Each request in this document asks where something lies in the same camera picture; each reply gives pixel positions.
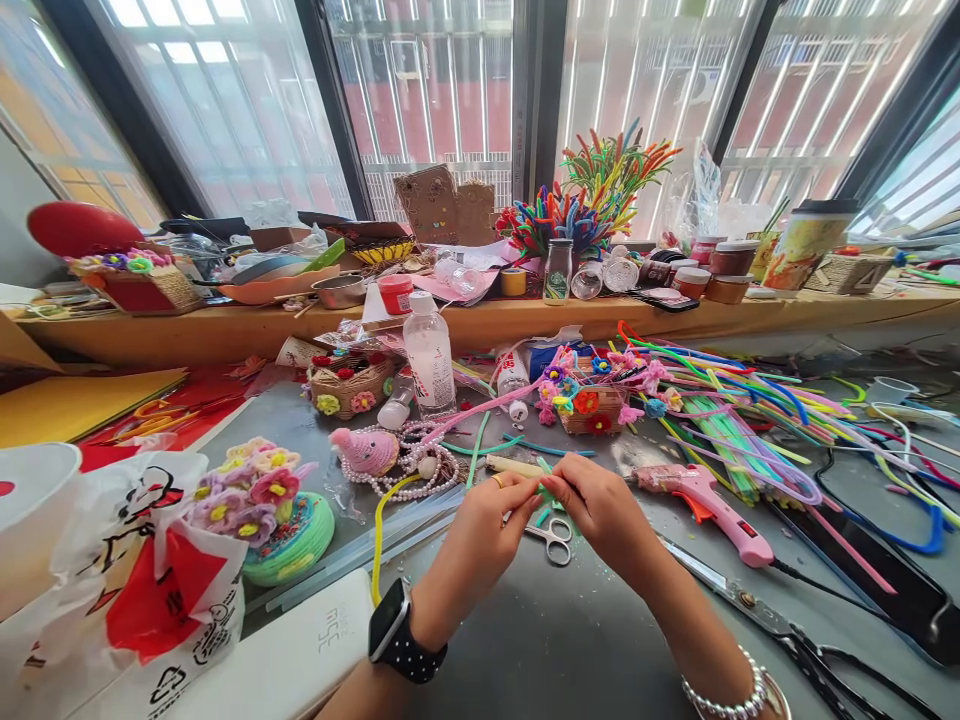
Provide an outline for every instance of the stainless steel bowl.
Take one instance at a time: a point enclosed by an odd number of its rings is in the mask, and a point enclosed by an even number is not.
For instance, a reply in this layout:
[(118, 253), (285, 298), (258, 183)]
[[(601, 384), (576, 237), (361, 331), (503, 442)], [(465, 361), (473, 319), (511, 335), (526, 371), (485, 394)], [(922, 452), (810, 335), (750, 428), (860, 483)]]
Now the stainless steel bowl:
[(367, 286), (359, 275), (340, 275), (314, 283), (314, 291), (320, 298), (320, 304), (327, 310), (344, 310), (348, 307), (363, 305), (367, 295)]

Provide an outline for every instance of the pearl necklace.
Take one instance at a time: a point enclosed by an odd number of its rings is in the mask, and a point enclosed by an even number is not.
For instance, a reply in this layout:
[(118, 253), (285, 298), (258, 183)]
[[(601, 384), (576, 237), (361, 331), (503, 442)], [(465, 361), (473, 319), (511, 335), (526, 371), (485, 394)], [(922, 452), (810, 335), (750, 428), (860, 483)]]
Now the pearl necklace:
[[(406, 453), (401, 451), (401, 457), (397, 460), (397, 465), (404, 470), (404, 477), (417, 472), (417, 466), (424, 458), (436, 458), (436, 469), (430, 477), (423, 478), (423, 480), (426, 481), (424, 485), (418, 488), (400, 490), (390, 498), (390, 502), (416, 500), (437, 492), (442, 492), (457, 484), (460, 465), (453, 453), (440, 444), (440, 437), (428, 440), (427, 442), (423, 442), (422, 440), (422, 438), (429, 435), (436, 427), (437, 423), (417, 421), (406, 423), (397, 431), (384, 430), (379, 425), (371, 425), (370, 427), (354, 431), (358, 433), (389, 432), (395, 435), (400, 443), (400, 447), (406, 450)], [(350, 467), (350, 464), (343, 457), (340, 458), (340, 469), (350, 482), (365, 483), (372, 487), (374, 492), (380, 497), (383, 497), (391, 487), (400, 481), (399, 478), (374, 477), (369, 473), (358, 472)]]

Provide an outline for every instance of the white bag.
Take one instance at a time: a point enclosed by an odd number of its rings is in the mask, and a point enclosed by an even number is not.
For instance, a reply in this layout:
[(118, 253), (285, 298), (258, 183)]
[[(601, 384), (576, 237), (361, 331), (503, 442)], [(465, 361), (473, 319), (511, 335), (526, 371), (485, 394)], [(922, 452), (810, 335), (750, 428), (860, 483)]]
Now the white bag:
[(81, 478), (56, 584), (0, 623), (0, 715), (156, 720), (239, 641), (247, 543), (181, 517), (206, 467), (152, 452)]

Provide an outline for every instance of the hand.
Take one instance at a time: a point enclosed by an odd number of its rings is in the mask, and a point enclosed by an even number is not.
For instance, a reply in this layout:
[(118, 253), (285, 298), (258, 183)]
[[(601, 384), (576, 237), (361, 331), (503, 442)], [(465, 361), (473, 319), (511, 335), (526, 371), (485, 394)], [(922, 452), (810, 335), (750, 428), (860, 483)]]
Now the hand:
[(652, 571), (669, 558), (619, 475), (567, 453), (540, 478), (610, 569), (641, 597)]
[[(539, 478), (498, 473), (469, 492), (433, 565), (413, 589), (411, 632), (431, 652), (453, 636), (517, 554), (523, 529), (542, 496)], [(511, 513), (503, 522), (503, 516)]]

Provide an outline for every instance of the black watch strap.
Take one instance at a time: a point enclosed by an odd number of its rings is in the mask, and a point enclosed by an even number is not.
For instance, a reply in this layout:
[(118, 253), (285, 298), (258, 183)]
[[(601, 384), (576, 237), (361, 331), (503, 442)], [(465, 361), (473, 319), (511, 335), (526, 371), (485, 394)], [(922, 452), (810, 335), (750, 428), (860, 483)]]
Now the black watch strap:
[(410, 613), (407, 613), (397, 632), (384, 649), (380, 662), (385, 662), (410, 682), (423, 685), (433, 680), (443, 659), (447, 656), (447, 646), (432, 653), (424, 649), (410, 632)]

